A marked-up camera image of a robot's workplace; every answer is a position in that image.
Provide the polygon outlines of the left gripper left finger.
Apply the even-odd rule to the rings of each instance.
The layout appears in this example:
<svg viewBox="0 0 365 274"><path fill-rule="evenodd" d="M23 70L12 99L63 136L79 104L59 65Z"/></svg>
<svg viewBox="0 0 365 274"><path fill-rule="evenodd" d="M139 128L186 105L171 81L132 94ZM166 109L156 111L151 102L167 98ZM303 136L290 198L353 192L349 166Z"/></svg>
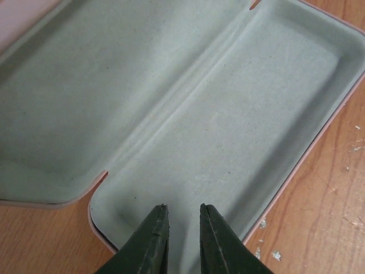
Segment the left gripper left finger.
<svg viewBox="0 0 365 274"><path fill-rule="evenodd" d="M118 252L96 273L167 273L168 207L157 205Z"/></svg>

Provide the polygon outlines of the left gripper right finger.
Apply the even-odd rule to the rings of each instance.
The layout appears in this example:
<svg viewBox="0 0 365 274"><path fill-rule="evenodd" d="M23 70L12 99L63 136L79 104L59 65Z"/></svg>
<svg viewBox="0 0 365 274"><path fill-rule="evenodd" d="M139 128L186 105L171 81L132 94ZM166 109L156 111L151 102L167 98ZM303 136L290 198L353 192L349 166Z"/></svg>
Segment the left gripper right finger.
<svg viewBox="0 0 365 274"><path fill-rule="evenodd" d="M200 206L202 273L272 273L237 237L215 206Z"/></svg>

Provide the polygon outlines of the pink glasses case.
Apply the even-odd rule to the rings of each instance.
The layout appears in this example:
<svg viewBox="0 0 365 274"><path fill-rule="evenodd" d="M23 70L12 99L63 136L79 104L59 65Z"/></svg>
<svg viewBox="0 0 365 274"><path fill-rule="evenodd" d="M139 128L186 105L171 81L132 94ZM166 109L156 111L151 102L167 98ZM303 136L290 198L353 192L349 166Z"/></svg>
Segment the pink glasses case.
<svg viewBox="0 0 365 274"><path fill-rule="evenodd" d="M171 252L198 207L240 237L364 76L364 32L304 1L1 4L1 204L88 214L120 248L166 204Z"/></svg>

